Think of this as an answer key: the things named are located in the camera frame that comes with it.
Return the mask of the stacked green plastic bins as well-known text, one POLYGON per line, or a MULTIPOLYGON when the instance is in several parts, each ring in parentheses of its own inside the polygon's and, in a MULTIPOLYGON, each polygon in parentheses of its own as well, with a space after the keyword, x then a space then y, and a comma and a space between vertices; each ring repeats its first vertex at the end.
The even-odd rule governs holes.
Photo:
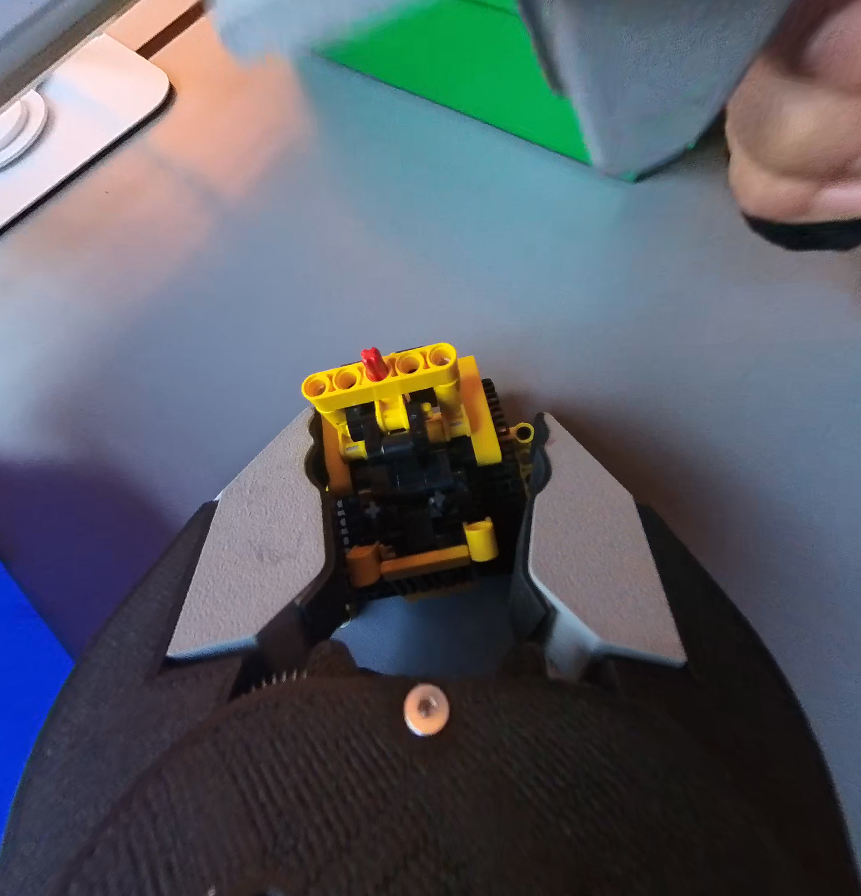
POLYGON ((591 166, 515 1, 425 2, 315 49, 326 61, 591 166))

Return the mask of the silver monitor stand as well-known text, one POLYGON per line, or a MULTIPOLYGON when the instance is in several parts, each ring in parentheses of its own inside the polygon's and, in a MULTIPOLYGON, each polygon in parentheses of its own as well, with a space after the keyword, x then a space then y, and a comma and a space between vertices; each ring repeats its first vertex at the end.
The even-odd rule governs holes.
POLYGON ((0 233, 157 114, 166 73, 92 39, 0 113, 0 233))

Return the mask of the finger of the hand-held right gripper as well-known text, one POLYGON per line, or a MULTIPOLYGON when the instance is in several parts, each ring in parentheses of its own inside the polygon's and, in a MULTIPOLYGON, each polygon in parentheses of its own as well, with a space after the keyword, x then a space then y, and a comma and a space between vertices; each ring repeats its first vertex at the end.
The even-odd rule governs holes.
POLYGON ((210 20, 224 48, 250 62, 348 38, 401 9, 402 1, 211 1, 210 20))

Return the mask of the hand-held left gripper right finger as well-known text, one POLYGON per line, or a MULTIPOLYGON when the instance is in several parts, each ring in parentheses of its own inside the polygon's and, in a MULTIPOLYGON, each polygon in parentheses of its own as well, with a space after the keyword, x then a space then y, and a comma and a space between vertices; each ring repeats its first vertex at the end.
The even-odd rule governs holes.
POLYGON ((681 668, 687 656, 631 493, 551 414, 537 415, 515 550, 515 632, 556 678, 606 658, 681 668))

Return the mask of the person's right hand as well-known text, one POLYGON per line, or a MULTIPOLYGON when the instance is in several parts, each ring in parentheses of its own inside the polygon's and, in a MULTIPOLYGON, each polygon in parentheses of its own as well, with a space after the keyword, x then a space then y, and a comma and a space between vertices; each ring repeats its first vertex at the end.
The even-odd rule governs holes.
POLYGON ((727 106, 728 178, 750 218, 861 218, 861 1, 788 9, 727 106))

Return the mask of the blue plastic bin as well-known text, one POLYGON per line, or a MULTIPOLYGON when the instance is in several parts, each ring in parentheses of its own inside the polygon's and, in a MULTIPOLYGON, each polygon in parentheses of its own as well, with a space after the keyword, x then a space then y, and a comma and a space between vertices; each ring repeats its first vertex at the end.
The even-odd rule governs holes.
POLYGON ((23 768, 72 666, 0 561, 0 843, 23 768))

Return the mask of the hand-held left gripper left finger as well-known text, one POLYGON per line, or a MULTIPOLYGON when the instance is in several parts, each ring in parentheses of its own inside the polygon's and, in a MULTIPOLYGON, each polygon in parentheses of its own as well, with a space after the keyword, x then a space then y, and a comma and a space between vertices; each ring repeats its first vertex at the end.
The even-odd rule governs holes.
POLYGON ((173 661, 259 650, 301 662, 322 633, 334 505, 319 482, 323 426, 304 409, 224 487, 167 647, 173 661))

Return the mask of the yellow and black lego model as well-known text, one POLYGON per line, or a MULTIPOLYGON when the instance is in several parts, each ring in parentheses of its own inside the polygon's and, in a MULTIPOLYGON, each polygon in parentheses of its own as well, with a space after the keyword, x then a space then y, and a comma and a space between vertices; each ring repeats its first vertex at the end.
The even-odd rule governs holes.
POLYGON ((491 379, 449 342, 307 376, 325 491, 356 605, 420 599, 512 572, 535 427, 508 423, 491 379))

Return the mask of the silver monitor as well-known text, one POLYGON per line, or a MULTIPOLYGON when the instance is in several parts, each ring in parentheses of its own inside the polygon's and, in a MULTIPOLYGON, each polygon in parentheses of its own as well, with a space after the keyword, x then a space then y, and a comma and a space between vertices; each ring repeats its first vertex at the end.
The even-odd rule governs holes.
POLYGON ((133 1, 0 1, 0 109, 133 1))

